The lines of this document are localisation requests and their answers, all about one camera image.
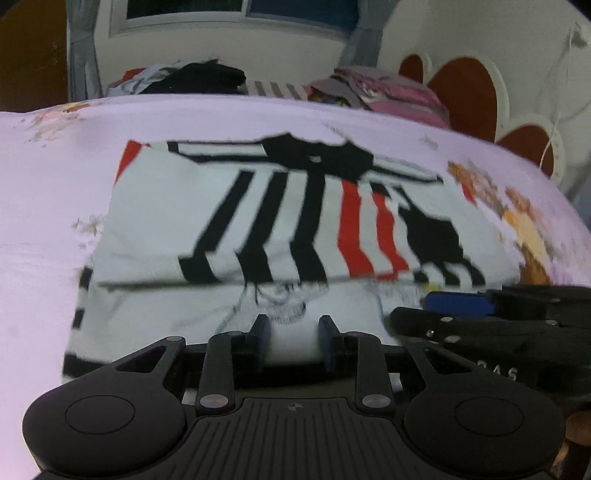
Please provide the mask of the window with white frame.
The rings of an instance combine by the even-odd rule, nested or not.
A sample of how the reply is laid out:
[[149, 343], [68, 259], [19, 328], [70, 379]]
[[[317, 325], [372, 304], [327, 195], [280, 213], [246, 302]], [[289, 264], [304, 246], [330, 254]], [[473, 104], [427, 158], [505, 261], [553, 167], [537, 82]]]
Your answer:
[[262, 24], [346, 35], [359, 18], [356, 1], [114, 1], [110, 33], [190, 24]]

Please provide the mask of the right grey curtain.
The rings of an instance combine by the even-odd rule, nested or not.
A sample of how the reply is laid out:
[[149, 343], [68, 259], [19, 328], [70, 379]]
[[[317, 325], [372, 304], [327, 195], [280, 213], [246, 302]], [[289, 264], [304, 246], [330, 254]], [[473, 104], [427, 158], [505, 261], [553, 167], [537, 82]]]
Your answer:
[[376, 67], [382, 47], [384, 29], [399, 0], [359, 0], [359, 19], [349, 36], [339, 66]]

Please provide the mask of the grey curtain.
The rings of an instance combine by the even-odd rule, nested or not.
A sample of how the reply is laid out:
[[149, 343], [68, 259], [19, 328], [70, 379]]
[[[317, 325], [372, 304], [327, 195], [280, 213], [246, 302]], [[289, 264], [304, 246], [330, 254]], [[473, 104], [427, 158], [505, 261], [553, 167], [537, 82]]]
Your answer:
[[70, 102], [102, 96], [94, 33], [99, 0], [67, 0], [68, 95]]
[[339, 66], [376, 67], [382, 47], [384, 29], [399, 0], [359, 0], [359, 19], [349, 36]]

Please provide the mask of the black clothes pile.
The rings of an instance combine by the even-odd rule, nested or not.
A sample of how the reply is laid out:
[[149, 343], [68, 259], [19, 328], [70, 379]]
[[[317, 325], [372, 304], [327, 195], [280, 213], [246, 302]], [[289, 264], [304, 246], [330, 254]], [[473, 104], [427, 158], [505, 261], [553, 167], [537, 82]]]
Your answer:
[[139, 94], [239, 94], [245, 72], [219, 64], [217, 60], [164, 68], [164, 77], [150, 83]]

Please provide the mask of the red white scalloped headboard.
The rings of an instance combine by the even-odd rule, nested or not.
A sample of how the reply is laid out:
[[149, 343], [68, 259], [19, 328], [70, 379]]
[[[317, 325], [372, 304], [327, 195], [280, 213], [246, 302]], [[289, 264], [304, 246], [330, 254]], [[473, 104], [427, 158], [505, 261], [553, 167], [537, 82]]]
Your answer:
[[398, 73], [436, 93], [453, 130], [495, 143], [536, 165], [552, 182], [561, 182], [566, 152], [558, 127], [538, 113], [511, 114], [506, 82], [492, 60], [468, 53], [434, 67], [428, 54], [412, 53]]

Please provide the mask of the brown wooden door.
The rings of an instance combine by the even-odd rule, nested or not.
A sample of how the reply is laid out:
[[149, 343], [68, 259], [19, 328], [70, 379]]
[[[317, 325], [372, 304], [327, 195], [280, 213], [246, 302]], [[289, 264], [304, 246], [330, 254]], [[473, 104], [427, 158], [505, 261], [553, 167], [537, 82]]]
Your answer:
[[68, 100], [64, 1], [1, 3], [1, 109], [28, 112]]

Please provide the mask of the grey striped mattress sheet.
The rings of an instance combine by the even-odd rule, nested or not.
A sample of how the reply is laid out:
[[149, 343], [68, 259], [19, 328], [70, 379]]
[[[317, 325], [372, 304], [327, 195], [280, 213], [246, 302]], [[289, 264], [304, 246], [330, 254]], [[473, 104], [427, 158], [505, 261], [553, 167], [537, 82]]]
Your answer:
[[239, 91], [249, 96], [308, 100], [308, 92], [303, 86], [284, 82], [249, 80], [239, 87]]

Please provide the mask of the pink grey folded bedding stack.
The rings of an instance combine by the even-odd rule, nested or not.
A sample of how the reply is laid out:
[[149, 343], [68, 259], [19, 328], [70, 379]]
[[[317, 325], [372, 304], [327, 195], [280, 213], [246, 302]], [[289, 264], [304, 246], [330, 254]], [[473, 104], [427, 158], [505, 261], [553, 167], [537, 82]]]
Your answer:
[[372, 67], [335, 68], [304, 87], [308, 101], [400, 117], [450, 130], [447, 108], [427, 86]]

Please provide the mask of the floral pink bed sheet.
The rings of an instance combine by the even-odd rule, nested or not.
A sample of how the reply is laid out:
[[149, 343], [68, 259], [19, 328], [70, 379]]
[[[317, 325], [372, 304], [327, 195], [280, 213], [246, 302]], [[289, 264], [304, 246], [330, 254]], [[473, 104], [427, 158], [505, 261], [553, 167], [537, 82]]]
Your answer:
[[129, 141], [352, 142], [460, 186], [498, 230], [516, 281], [590, 289], [590, 234], [529, 162], [411, 120], [256, 97], [106, 99], [1, 117], [1, 475], [5, 479], [550, 479], [559, 400], [436, 343], [383, 342], [393, 406], [311, 362], [238, 371], [235, 408], [195, 407], [206, 345], [167, 336], [62, 377], [81, 273]]

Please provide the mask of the striped white red black shirt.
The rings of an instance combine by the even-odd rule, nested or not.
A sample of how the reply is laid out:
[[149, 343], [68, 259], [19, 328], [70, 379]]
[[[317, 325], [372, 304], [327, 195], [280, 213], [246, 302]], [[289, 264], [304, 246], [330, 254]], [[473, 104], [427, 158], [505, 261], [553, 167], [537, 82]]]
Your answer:
[[204, 343], [271, 324], [267, 361], [318, 359], [318, 319], [391, 342], [428, 288], [519, 277], [462, 188], [352, 142], [129, 141], [79, 280], [62, 377], [167, 336]]

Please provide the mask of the left grey curtain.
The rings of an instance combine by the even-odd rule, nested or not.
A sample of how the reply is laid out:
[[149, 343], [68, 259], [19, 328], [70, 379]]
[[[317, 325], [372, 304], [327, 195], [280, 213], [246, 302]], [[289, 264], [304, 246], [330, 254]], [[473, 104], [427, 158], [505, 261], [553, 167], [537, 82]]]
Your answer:
[[99, 0], [67, 0], [68, 95], [70, 102], [102, 96], [94, 33]]

